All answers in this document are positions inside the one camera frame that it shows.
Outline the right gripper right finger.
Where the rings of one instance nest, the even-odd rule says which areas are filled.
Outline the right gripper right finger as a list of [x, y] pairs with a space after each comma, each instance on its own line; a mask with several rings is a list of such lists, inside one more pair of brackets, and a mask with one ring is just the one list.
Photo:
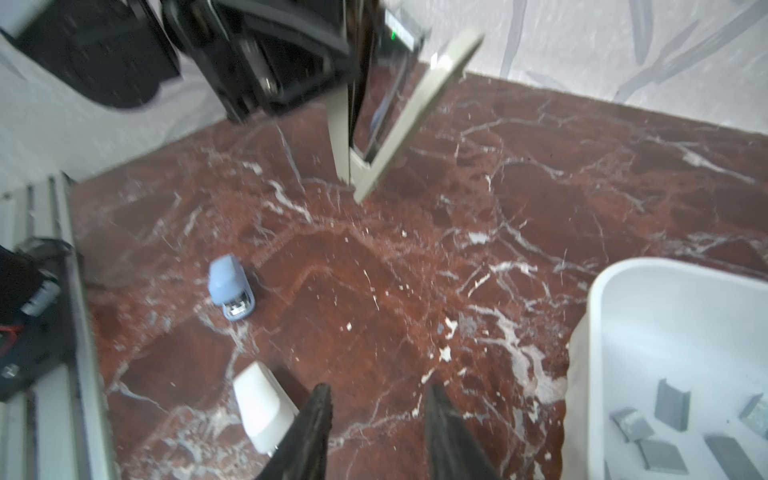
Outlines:
[[425, 421], [430, 479], [498, 478], [441, 385], [427, 388]]

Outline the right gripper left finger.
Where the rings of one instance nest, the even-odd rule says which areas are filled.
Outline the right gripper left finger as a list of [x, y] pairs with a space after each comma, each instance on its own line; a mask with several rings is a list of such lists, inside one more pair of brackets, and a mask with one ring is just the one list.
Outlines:
[[332, 428], [331, 386], [317, 384], [256, 480], [323, 480]]

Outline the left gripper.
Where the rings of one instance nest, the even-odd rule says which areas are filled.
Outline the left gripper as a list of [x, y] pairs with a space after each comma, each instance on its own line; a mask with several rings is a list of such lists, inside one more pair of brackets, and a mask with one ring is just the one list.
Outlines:
[[164, 1], [161, 18], [227, 118], [244, 123], [363, 84], [381, 9], [377, 1]]

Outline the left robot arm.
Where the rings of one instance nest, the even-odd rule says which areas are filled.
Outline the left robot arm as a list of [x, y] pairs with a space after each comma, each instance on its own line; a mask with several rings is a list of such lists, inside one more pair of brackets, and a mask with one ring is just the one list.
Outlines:
[[229, 120], [361, 86], [377, 1], [5, 1], [1, 34], [85, 98], [148, 104], [190, 58]]

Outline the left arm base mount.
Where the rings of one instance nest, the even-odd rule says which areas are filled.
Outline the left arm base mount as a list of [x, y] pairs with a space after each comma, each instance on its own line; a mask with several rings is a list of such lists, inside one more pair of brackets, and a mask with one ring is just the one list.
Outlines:
[[1, 249], [1, 400], [74, 357], [71, 301], [74, 247], [31, 237]]

